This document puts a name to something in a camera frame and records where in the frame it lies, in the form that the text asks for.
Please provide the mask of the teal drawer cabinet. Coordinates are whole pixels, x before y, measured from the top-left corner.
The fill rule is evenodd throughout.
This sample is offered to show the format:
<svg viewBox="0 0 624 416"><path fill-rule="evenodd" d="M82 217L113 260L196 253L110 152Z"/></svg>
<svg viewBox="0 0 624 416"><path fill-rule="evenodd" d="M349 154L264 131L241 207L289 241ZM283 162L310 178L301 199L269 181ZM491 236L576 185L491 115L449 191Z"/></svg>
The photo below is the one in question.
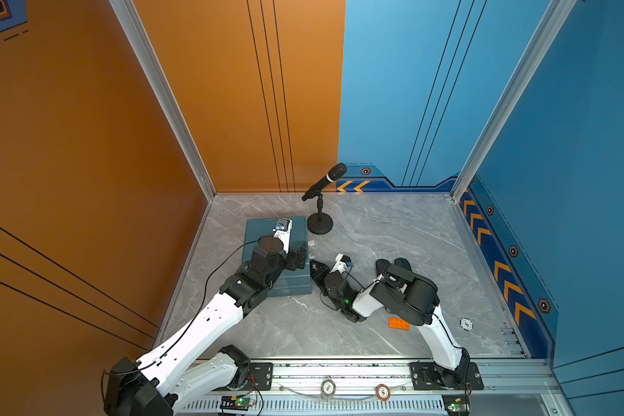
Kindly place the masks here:
<svg viewBox="0 0 624 416"><path fill-rule="evenodd" d="M308 244L307 220L304 217L292 221L289 251ZM242 264L237 270L256 286L262 286L268 297L301 296L311 293L310 260L303 270L286 270L287 254L283 243L273 237L276 218L253 219L246 225Z"/></svg>

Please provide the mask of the black computer mouse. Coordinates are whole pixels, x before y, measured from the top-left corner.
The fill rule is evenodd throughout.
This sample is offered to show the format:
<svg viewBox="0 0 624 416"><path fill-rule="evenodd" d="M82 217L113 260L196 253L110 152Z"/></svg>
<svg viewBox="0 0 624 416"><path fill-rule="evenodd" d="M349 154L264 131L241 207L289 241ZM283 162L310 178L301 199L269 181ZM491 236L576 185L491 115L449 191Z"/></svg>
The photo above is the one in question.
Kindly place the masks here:
<svg viewBox="0 0 624 416"><path fill-rule="evenodd" d="M380 258L375 262L376 276L379 277L383 271L390 265L390 262L386 259Z"/></svg>
<svg viewBox="0 0 624 416"><path fill-rule="evenodd" d="M412 266L410 265L409 261L407 261L405 258L396 258L395 261L393 261L393 263L405 270L412 270Z"/></svg>

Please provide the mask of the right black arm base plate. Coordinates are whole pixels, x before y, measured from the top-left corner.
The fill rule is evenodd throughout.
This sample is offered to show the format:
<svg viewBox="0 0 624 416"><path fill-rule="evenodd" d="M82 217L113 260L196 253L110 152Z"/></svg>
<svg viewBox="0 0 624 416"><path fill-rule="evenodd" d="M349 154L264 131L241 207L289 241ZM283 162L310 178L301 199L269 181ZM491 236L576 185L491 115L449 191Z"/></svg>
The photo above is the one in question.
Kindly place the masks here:
<svg viewBox="0 0 624 416"><path fill-rule="evenodd" d="M482 374L476 362L470 362L467 369L455 371L437 366L434 362L412 362L409 364L412 383L416 391L454 390L471 391L485 389Z"/></svg>

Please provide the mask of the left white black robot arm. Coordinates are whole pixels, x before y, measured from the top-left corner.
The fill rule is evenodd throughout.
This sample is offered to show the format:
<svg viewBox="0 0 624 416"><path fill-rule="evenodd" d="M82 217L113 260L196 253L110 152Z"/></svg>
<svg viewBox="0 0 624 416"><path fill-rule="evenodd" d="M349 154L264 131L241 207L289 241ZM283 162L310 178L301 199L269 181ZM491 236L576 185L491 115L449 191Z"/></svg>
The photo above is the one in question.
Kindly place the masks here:
<svg viewBox="0 0 624 416"><path fill-rule="evenodd" d="M301 269L307 261L305 244L293 251L279 237L260 237L251 260L225 280L188 324L138 360L124 358L105 374L105 413L175 415L218 388L246 387L251 360L233 345L203 364L195 362L268 297L284 270Z"/></svg>

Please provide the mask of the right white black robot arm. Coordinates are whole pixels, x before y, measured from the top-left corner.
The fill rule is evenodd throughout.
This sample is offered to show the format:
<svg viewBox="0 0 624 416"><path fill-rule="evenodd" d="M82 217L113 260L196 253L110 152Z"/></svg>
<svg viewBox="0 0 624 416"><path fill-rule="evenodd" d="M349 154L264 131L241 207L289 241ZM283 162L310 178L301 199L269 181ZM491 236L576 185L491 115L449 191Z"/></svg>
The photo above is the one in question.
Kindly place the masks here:
<svg viewBox="0 0 624 416"><path fill-rule="evenodd" d="M433 356L433 383L443 389L468 387L471 357L456 342L447 327L440 307L438 286L429 278L413 272L405 258L392 262L375 261L376 278L358 290L348 282L351 259L340 254L334 266L312 260L310 276L320 289L320 297L330 301L350 322L363 322L377 310L396 315L416 327Z"/></svg>

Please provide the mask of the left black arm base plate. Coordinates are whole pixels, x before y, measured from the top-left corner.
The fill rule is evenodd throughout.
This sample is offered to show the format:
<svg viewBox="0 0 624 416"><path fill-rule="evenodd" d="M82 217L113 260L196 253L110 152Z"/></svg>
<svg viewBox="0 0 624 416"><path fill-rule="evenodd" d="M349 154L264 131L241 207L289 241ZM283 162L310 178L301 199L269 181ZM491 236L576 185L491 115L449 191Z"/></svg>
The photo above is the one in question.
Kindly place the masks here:
<svg viewBox="0 0 624 416"><path fill-rule="evenodd" d="M247 391L253 387L253 383L259 391L270 391L273 381L273 362L252 362L250 369L244 374L245 378L238 383L233 381L228 387L216 388L215 392L229 392L229 391Z"/></svg>

